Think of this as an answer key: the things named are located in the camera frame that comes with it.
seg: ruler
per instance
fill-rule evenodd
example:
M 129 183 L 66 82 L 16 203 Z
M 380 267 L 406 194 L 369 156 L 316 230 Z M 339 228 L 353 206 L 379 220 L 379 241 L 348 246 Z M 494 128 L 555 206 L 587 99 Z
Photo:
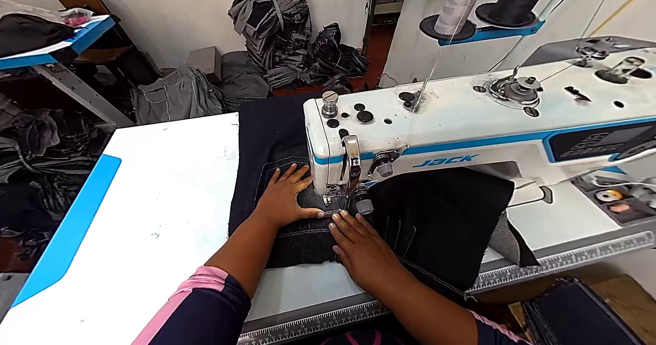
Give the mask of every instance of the ruler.
M 300 336 L 363 321 L 389 312 L 390 310 L 378 300 L 373 300 L 324 314 L 277 324 L 265 329 L 242 333 L 237 345 L 266 345 L 274 342 L 293 341 Z
M 495 269 L 478 275 L 473 287 L 467 290 L 474 293 L 489 290 L 492 287 L 528 280 L 537 275 L 549 275 L 565 271 L 579 265 L 590 264 L 596 260 L 605 259 L 623 252 L 640 250 L 654 246 L 654 234 L 644 231 L 618 239 L 601 242 L 581 249 L 538 259 L 540 267 L 520 268 L 516 265 Z M 277 324 L 275 326 L 245 332 L 240 335 L 238 345 L 267 345 L 275 342 L 297 340 L 301 336 L 316 334 L 345 324 L 352 324 L 389 313 L 379 301 L 373 300 L 343 309 L 328 311 L 316 316 L 310 316 Z
M 633 235 L 620 237 L 614 240 L 600 242 L 584 248 L 554 254 L 537 259 L 540 266 L 522 268 L 517 265 L 494 269 L 478 275 L 476 282 L 467 290 L 475 293 L 491 287 L 525 281 L 538 275 L 549 275 L 560 271 L 587 265 L 594 261 L 606 259 L 621 253 L 641 250 L 654 245 L 654 234 L 643 231 Z

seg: red floor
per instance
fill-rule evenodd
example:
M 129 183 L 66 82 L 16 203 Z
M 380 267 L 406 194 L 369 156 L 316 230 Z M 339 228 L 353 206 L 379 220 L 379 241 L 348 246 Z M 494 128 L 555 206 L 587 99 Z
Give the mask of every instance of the red floor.
M 349 82 L 353 85 L 355 92 L 363 91 L 365 83 L 370 89 L 376 87 L 381 79 L 381 74 L 387 62 L 387 55 L 392 45 L 394 29 L 396 25 L 388 24 L 385 26 L 373 26 L 369 38 L 369 47 L 367 48 L 366 57 L 369 59 L 369 69 L 364 77 L 350 78 Z M 321 86 L 306 86 L 298 89 L 275 89 L 274 96 L 298 95 L 321 91 Z

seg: sleeve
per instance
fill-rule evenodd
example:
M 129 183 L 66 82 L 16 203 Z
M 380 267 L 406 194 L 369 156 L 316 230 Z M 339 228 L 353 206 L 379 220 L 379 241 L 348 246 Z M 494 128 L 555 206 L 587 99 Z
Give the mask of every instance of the sleeve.
M 516 334 L 504 329 L 497 323 L 471 312 L 478 327 L 478 345 L 530 345 Z
M 234 345 L 250 310 L 242 285 L 225 271 L 202 266 L 183 282 L 133 345 Z

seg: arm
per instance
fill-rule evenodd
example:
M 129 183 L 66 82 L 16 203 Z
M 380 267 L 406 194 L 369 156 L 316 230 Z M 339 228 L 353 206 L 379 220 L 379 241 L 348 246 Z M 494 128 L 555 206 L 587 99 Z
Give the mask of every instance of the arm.
M 255 295 L 278 229 L 304 218 L 324 217 L 321 209 L 299 207 L 296 196 L 312 178 L 301 180 L 310 167 L 304 165 L 293 173 L 296 166 L 292 164 L 280 178 L 280 168 L 275 170 L 255 211 L 205 263 L 229 272 L 241 282 L 250 298 Z
M 417 281 L 378 232 L 359 214 L 333 214 L 329 227 L 351 278 L 389 307 L 424 345 L 515 344 L 517 336 L 444 298 Z
M 292 164 L 276 170 L 255 211 L 204 266 L 168 299 L 133 345 L 233 345 L 237 343 L 250 299 L 260 281 L 277 230 L 293 221 L 323 217 L 320 209 L 302 209 L 296 196 L 311 182 Z

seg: control panel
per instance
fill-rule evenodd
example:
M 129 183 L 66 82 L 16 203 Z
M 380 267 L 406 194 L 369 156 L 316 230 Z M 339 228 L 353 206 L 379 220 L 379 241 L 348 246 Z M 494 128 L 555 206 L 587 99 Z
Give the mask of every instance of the control panel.
M 556 162 L 600 155 L 620 160 L 656 147 L 656 120 L 562 132 L 551 137 L 548 146 Z

